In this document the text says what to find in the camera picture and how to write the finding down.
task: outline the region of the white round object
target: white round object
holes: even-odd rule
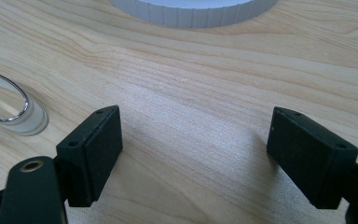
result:
[[[249,20],[278,0],[110,0],[144,21],[183,27],[210,28]]]

